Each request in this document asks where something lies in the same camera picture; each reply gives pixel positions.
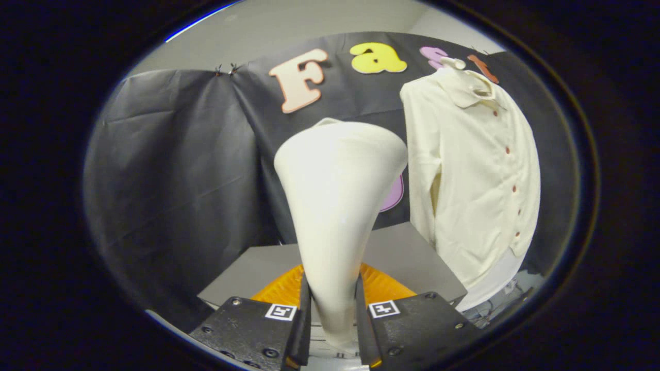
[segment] pink letter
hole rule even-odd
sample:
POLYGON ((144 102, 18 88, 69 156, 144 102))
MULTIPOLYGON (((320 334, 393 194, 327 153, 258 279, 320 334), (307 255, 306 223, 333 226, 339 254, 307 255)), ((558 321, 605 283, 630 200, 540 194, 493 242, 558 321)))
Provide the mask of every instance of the pink letter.
POLYGON ((419 52, 429 59, 428 64, 433 66, 435 69, 443 68, 445 66, 440 63, 440 58, 448 57, 447 52, 440 48, 431 48, 430 46, 424 46, 419 49, 419 52))
POLYGON ((270 76, 277 78, 282 88, 284 94, 282 112, 290 114, 321 98, 319 89, 310 90, 307 86, 307 80, 311 80, 315 84, 320 84, 323 81, 323 71, 316 62, 325 61, 326 59, 328 59, 328 53, 320 49, 314 49, 277 65, 268 72, 270 76), (307 63, 301 71, 298 65, 304 62, 307 63))

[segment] white cloth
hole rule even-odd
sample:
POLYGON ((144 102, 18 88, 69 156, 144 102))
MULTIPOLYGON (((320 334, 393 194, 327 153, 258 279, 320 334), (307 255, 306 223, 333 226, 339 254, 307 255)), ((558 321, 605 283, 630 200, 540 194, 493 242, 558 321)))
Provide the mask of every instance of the white cloth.
POLYGON ((401 89, 411 222, 468 295, 494 294, 517 271, 536 228, 541 199, 536 144, 504 89, 461 71, 465 63, 458 59, 441 62, 445 68, 401 89), (496 279, 477 287, 507 250, 516 259, 503 266, 515 271, 495 272, 489 276, 496 279))
POLYGON ((504 250, 500 260, 488 270, 481 281, 468 290, 455 309, 464 312, 492 298, 515 277, 523 259, 524 255, 515 256, 511 249, 504 250))

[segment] binder clip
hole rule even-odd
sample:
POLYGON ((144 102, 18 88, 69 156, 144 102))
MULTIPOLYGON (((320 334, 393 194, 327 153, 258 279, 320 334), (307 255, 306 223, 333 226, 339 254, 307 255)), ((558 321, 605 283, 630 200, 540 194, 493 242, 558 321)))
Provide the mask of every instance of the binder clip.
POLYGON ((240 66, 237 66, 237 65, 235 65, 235 64, 233 64, 233 63, 231 63, 231 64, 232 64, 232 70, 229 71, 229 75, 230 75, 230 76, 233 75, 234 73, 236 73, 236 71, 237 71, 238 68, 240 67, 240 66))

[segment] foam letter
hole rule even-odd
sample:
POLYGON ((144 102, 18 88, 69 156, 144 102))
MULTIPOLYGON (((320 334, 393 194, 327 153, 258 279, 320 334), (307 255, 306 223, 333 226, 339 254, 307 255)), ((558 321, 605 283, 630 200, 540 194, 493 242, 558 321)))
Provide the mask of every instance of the foam letter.
POLYGON ((359 73, 403 72, 408 67, 391 46, 379 42, 358 44, 349 52, 356 55, 350 64, 359 73))
POLYGON ((431 48, 430 46, 421 47, 419 52, 429 59, 428 64, 435 69, 444 68, 445 66, 440 63, 440 58, 449 56, 446 51, 440 48, 431 48))
POLYGON ((475 62, 475 65, 479 67, 479 70, 481 73, 484 74, 485 77, 488 77, 488 80, 491 80, 493 83, 499 84, 500 81, 495 77, 490 71, 488 70, 488 66, 481 61, 481 59, 477 58, 476 55, 470 54, 467 56, 467 59, 470 59, 471 61, 475 62))
POLYGON ((290 114, 321 98, 321 91, 310 89, 307 86, 307 80, 311 80, 315 84, 323 82, 323 71, 316 62, 326 59, 328 59, 328 53, 321 49, 314 49, 294 59, 289 59, 268 72, 270 76, 277 78, 282 88, 284 94, 282 112, 290 114), (298 65, 305 62, 307 62, 305 68, 301 71, 298 65))

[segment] purple shape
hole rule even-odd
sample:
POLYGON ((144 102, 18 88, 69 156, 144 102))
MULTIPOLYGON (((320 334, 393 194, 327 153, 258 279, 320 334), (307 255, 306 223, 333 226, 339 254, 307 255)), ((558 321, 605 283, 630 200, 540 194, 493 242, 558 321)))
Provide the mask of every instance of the purple shape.
POLYGON ((380 208, 380 212, 390 210, 396 206, 401 199, 403 198, 403 174, 399 176, 399 179, 394 181, 392 188, 389 190, 383 206, 380 208))
POLYGON ((441 69, 445 67, 442 65, 442 63, 440 63, 440 58, 449 56, 446 51, 440 48, 432 48, 430 46, 422 46, 419 49, 419 52, 424 57, 427 57, 429 59, 428 64, 433 66, 433 68, 435 69, 441 69))

